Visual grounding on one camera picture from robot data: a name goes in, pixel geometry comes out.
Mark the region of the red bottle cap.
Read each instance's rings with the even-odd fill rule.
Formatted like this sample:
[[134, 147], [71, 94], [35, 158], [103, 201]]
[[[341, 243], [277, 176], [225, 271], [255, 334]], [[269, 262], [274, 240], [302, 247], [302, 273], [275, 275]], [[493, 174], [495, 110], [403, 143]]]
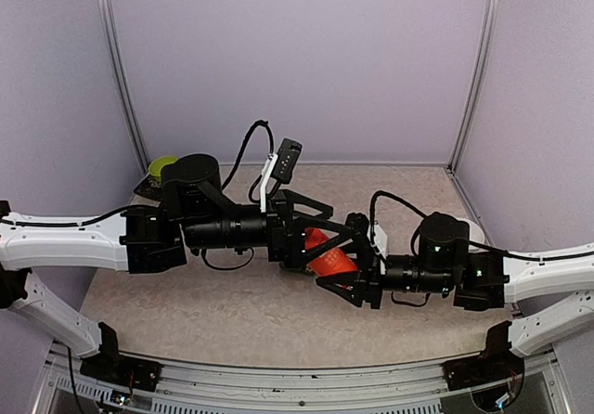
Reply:
[[317, 227], [309, 227], [305, 230], [304, 247], [307, 252], [328, 240], [329, 237]]

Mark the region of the red pill bottle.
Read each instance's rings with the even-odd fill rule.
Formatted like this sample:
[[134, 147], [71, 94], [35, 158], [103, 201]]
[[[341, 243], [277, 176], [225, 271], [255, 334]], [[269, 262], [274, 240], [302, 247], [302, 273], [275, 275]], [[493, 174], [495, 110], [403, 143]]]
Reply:
[[317, 277], [324, 277], [341, 273], [342, 261], [345, 254], [340, 248], [333, 248], [312, 260], [308, 266], [316, 272]]

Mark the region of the green pill organizer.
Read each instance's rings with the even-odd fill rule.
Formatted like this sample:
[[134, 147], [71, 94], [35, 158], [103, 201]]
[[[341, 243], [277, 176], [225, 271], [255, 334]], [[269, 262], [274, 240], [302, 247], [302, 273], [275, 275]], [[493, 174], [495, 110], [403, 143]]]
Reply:
[[316, 275], [316, 272], [313, 269], [311, 269], [308, 265], [302, 267], [289, 267], [285, 268], [285, 270], [288, 273], [299, 274], [308, 277], [314, 277]]

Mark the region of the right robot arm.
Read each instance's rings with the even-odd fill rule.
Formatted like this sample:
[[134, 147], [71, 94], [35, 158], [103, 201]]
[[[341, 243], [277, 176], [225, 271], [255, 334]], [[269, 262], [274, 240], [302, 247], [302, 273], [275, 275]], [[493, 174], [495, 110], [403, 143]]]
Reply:
[[471, 241], [471, 225], [444, 213], [424, 218], [413, 254], [385, 251], [383, 231], [371, 227], [357, 246], [363, 258], [355, 271], [319, 276], [319, 287], [350, 304], [377, 307], [386, 291], [451, 296], [453, 304], [482, 312], [547, 294], [564, 294], [533, 315], [502, 322], [486, 334], [474, 364], [477, 375], [496, 379], [511, 356], [527, 357], [574, 334], [593, 320], [593, 247], [590, 244], [550, 252], [519, 254]]

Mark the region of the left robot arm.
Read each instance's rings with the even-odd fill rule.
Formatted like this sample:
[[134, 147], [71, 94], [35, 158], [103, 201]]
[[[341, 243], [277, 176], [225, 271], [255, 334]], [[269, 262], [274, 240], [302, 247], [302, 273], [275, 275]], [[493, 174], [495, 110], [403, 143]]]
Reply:
[[276, 191], [256, 204], [238, 204], [223, 191], [217, 159], [187, 155], [161, 170], [160, 204], [129, 205], [86, 218], [15, 213], [1, 204], [1, 305], [37, 322], [113, 382], [130, 371], [116, 332], [82, 316], [36, 275], [45, 266], [103, 268], [129, 274], [161, 273], [205, 250], [267, 249], [270, 259], [300, 267], [316, 259], [306, 231], [332, 230], [333, 210], [288, 190], [296, 160], [272, 154], [263, 171]]

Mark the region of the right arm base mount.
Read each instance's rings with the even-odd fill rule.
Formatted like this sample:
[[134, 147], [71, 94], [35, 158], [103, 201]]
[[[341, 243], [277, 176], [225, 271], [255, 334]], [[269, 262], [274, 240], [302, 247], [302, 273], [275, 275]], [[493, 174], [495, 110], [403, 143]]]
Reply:
[[449, 391], [480, 386], [506, 380], [525, 370], [524, 359], [514, 354], [491, 356], [468, 356], [448, 360], [442, 365]]

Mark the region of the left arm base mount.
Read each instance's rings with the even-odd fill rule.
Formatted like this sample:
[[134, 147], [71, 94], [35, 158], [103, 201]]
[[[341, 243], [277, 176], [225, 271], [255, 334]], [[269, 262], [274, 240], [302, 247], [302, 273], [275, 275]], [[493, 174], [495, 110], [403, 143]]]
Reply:
[[80, 373], [98, 381], [154, 393], [161, 376], [161, 364], [131, 356], [112, 359], [96, 355], [82, 360]]

